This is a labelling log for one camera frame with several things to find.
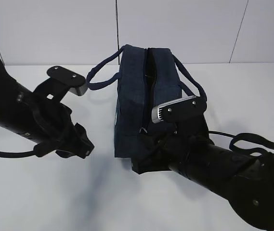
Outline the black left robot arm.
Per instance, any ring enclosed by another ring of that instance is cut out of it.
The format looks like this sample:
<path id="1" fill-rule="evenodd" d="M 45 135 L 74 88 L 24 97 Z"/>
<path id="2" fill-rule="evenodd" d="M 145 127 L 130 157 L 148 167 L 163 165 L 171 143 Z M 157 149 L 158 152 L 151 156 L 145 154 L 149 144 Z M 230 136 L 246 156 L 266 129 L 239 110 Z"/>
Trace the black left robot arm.
<path id="1" fill-rule="evenodd" d="M 49 68 L 47 75 L 30 91 L 8 74 L 0 59 L 0 127 L 35 143 L 27 152 L 0 151 L 0 158 L 43 157 L 51 152 L 62 158 L 86 158 L 93 151 L 85 128 L 72 122 L 72 110 L 62 103 L 68 92 L 85 94 L 86 78 L 61 66 Z"/>

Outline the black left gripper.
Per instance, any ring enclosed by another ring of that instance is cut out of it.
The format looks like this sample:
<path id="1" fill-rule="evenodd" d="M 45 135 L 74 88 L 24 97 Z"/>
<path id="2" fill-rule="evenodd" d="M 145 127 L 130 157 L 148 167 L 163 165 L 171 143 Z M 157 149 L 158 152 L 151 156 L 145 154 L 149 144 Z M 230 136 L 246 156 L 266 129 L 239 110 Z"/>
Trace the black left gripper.
<path id="1" fill-rule="evenodd" d="M 64 129 L 55 153 L 61 158 L 77 156 L 85 159 L 93 151 L 94 145 L 89 140 L 85 128 L 79 123 L 73 124 L 72 110 L 65 105 L 62 105 L 62 108 Z"/>

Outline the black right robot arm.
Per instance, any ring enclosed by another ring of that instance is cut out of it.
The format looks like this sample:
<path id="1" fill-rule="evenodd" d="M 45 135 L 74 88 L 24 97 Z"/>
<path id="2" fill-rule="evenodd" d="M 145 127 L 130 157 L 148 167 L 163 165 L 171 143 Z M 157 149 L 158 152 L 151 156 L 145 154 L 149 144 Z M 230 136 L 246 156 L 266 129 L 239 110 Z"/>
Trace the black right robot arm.
<path id="1" fill-rule="evenodd" d="M 202 115 L 164 132 L 142 128 L 138 137 L 147 153 L 134 158 L 132 168 L 138 174 L 174 171 L 227 200 L 249 225 L 274 231 L 274 142 L 240 133 L 224 149 L 210 134 Z"/>

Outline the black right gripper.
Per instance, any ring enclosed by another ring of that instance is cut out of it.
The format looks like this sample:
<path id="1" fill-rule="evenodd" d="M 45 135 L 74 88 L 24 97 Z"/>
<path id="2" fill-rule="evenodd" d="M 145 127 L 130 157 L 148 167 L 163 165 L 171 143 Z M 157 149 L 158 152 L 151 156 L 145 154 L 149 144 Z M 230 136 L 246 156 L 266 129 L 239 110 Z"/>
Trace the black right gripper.
<path id="1" fill-rule="evenodd" d="M 169 171 L 169 166 L 182 162 L 199 144 L 209 143 L 209 129 L 203 115 L 171 123 L 168 130 L 153 135 L 141 133 L 139 140 L 145 153 L 131 159 L 137 174 Z"/>

